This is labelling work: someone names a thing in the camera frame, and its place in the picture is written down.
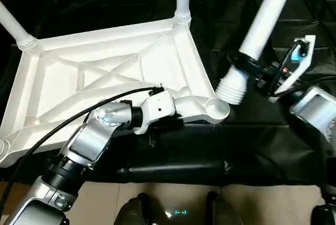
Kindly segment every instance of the floor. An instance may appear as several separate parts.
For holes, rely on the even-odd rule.
[[[154,197],[156,224],[163,225],[163,220],[173,224],[203,224],[205,197],[209,191],[222,194],[234,206],[244,225],[309,225],[312,208],[323,203],[315,186],[231,185],[220,189],[158,183],[86,182],[67,217],[71,225],[92,225],[98,221],[99,224],[113,224],[122,205],[138,193],[146,192]],[[187,215],[176,218],[172,215],[175,209],[187,210]]]

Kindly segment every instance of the screw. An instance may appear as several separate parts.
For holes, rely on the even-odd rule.
[[[58,206],[59,208],[62,208],[66,203],[65,197],[63,195],[57,196],[55,200],[55,205]]]

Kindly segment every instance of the black cable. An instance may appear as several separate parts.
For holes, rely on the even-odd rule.
[[[99,108],[107,103],[110,103],[111,101],[117,100],[121,97],[130,95],[130,94],[134,94],[134,93],[138,93],[138,92],[142,92],[142,91],[149,91],[149,90],[156,90],[156,89],[160,89],[157,87],[145,87],[145,88],[138,88],[138,89],[134,89],[131,91],[127,91],[124,92],[122,94],[113,96],[109,99],[103,100],[79,113],[77,113],[76,115],[70,117],[69,119],[65,120],[64,122],[62,122],[60,125],[58,125],[55,129],[53,129],[52,131],[50,131],[48,134],[46,134],[44,137],[42,137],[40,139],[40,141],[38,141],[36,144],[34,144],[33,147],[31,147],[28,152],[21,158],[21,160],[18,162],[17,166],[14,169],[14,172],[12,174],[12,176],[10,177],[8,184],[5,188],[5,191],[2,195],[1,201],[0,201],[0,219],[2,217],[4,208],[5,208],[5,204],[6,201],[8,199],[9,193],[11,192],[11,189],[13,187],[14,181],[15,181],[15,176],[18,173],[19,169],[22,167],[22,165],[25,163],[25,161],[27,160],[27,158],[33,154],[45,141],[47,141],[51,136],[53,136],[56,132],[58,132],[59,130],[61,130],[62,128],[64,128],[65,126],[67,126],[69,123],[71,123],[72,121],[76,120],[77,118],[90,113],[91,111],[95,110],[96,108]]]
[[[92,112],[92,111],[90,111],[90,112],[88,112],[88,113],[86,114],[83,123],[86,123],[86,122],[89,120],[89,116],[90,116],[91,112]]]
[[[321,78],[318,78],[318,79],[313,79],[313,80],[310,80],[310,81],[306,81],[306,82],[304,82],[304,83],[302,83],[302,84],[300,84],[296,87],[289,88],[286,91],[279,92],[279,93],[276,93],[276,94],[271,94],[270,96],[271,97],[282,97],[282,96],[289,95],[289,94],[292,94],[292,93],[295,93],[295,92],[298,92],[298,91],[305,90],[305,89],[309,88],[310,86],[312,86],[316,83],[319,83],[319,82],[322,82],[322,81],[331,81],[331,80],[336,80],[336,75],[330,75],[330,76],[325,76],[325,77],[321,77]]]
[[[294,50],[299,46],[301,45],[302,47],[305,45],[305,43],[302,41],[302,40],[297,40],[295,41],[295,43],[289,48],[289,50],[287,51],[286,55],[284,56],[284,58],[281,60],[281,62],[279,63],[279,68],[277,70],[277,74],[276,76],[274,77],[270,87],[269,87],[269,90],[268,90],[268,93],[269,94],[273,94],[276,89],[277,89],[277,84],[281,78],[281,74],[282,74],[282,71],[283,69],[285,68],[288,60],[290,59],[290,57],[292,56]]]

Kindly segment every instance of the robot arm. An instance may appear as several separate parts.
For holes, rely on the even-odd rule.
[[[140,107],[124,101],[97,108],[70,137],[45,174],[37,178],[5,224],[69,224],[64,212],[73,206],[87,171],[95,168],[111,138],[143,134],[151,123],[174,114],[174,100],[167,91],[150,96]]]

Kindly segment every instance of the black cloth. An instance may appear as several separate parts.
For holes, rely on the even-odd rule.
[[[237,50],[262,0],[191,0],[191,33],[214,88]],[[47,38],[172,17],[175,0],[3,0],[26,30]],[[0,111],[3,114],[20,59],[14,40],[2,39]],[[279,60],[295,37],[317,36],[306,77],[336,74],[336,0],[287,0],[261,57]],[[322,86],[336,95],[334,83]],[[208,185],[315,185],[321,181],[321,136],[271,104],[249,84],[244,103],[221,125],[204,122],[115,139],[89,180]],[[34,155],[18,181],[31,183],[57,151]],[[0,170],[7,180],[13,167]]]

